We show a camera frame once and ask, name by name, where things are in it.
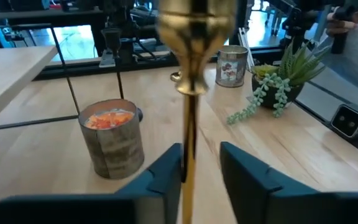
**brass pole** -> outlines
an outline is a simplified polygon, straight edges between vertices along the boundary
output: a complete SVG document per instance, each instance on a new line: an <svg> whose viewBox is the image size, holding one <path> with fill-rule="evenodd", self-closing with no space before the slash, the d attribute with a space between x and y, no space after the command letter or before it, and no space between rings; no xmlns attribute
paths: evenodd
<svg viewBox="0 0 358 224"><path fill-rule="evenodd" d="M208 86L204 69L208 60L234 31L236 0L160 0L158 33L181 66L173 74L184 95L182 158L182 222L191 224L196 173L199 96Z"/></svg>

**green leaves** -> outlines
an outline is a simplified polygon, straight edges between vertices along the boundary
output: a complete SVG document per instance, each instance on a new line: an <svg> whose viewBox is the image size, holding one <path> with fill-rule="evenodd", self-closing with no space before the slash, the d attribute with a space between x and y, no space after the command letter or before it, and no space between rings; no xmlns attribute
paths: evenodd
<svg viewBox="0 0 358 224"><path fill-rule="evenodd" d="M282 79L290 79L291 86L301 85L313 79L325 69L324 66L319 67L319 65L321 59L328 53L329 48L313 56L313 54L306 55L307 46L308 44L305 44L295 54L292 53L293 43L285 49L278 72Z"/></svg>
<svg viewBox="0 0 358 224"><path fill-rule="evenodd" d="M256 74L260 79L263 79L266 74L273 74L277 72L277 70L278 67L266 64L252 67L252 73Z"/></svg>
<svg viewBox="0 0 358 224"><path fill-rule="evenodd" d="M275 111L273 111L273 116L275 118L281 117L281 115L284 113L284 107L287 104L288 99L285 92L291 91L291 86L289 82L289 79L285 79L282 82L276 83L277 93L274 95L274 97L277 100L277 103L273 105L273 107L276 109Z"/></svg>

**desk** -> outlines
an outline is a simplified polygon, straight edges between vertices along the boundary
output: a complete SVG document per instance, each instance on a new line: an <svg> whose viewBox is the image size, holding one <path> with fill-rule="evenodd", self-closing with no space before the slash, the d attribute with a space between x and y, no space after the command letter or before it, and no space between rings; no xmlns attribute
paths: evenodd
<svg viewBox="0 0 358 224"><path fill-rule="evenodd" d="M223 88L214 82L214 67L210 65L205 73L210 91L200 99L194 223L236 223L219 168L221 141L237 145L316 189L358 191L358 149L294 104L278 119L271 111L261 109L251 119L227 126L227 115L248 104L250 74L243 87ZM177 70L171 67L122 74L126 98L145 114L140 124L145 162L140 171L172 143L182 142L183 97L169 80L169 74ZM43 82L45 86L51 82L61 86L54 92L66 88L63 79ZM72 82L81 108L119 97L113 73L75 77ZM50 98L47 92L33 101L44 102ZM58 98L54 102L64 104ZM53 111L48 105L44 108ZM140 171L123 180L97 176L76 120L0 131L0 198L14 194L113 193Z"/></svg>
<svg viewBox="0 0 358 224"><path fill-rule="evenodd" d="M56 53L55 46L0 49L0 112Z"/></svg>
<svg viewBox="0 0 358 224"><path fill-rule="evenodd" d="M101 30L104 29L105 15L99 9L91 11L49 9L29 12L0 12L0 19L8 19L9 25L51 24L54 27L90 25L94 44L101 56L106 48Z"/></svg>

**wooden board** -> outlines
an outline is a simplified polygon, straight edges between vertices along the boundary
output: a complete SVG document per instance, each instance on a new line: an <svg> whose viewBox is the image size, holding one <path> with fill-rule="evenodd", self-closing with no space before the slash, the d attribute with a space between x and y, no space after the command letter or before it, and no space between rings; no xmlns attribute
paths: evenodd
<svg viewBox="0 0 358 224"><path fill-rule="evenodd" d="M260 109L243 123L226 125L229 114L248 104L250 74L243 87L223 88L214 82L214 67L211 65L205 73L210 90L200 99L193 223L236 223L219 166L221 141L239 146L316 189L358 191L358 149L296 105L278 119L271 111ZM126 99L145 116L140 124L145 162L134 175L106 180L95 174L76 120L0 130L0 198L15 194L113 193L127 184L174 142L182 142L183 97L169 80L175 71L177 68L122 73ZM26 108L35 106L51 116L73 111L64 79L35 82L29 88L32 85L43 91L29 91L32 96L27 96L27 101L21 96L17 104L23 110L18 111L17 106L13 113L30 113ZM119 97L113 73L73 78L73 87L82 109Z"/></svg>
<svg viewBox="0 0 358 224"><path fill-rule="evenodd" d="M55 46L0 49L0 112L56 53Z"/></svg>

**tin can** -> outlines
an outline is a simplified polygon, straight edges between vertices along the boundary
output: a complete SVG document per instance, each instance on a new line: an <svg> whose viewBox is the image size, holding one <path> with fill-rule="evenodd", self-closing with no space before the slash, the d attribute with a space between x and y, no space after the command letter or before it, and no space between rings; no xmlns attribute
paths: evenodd
<svg viewBox="0 0 358 224"><path fill-rule="evenodd" d="M248 50L238 45L225 45L218 55L215 82L223 87L240 87L244 84Z"/></svg>
<svg viewBox="0 0 358 224"><path fill-rule="evenodd" d="M117 110L133 113L133 116L122 124L106 129L94 129L86 125L92 115ZM100 101L85 108L78 121L98 175L109 179L122 179L141 167L144 152L135 104L122 99Z"/></svg>

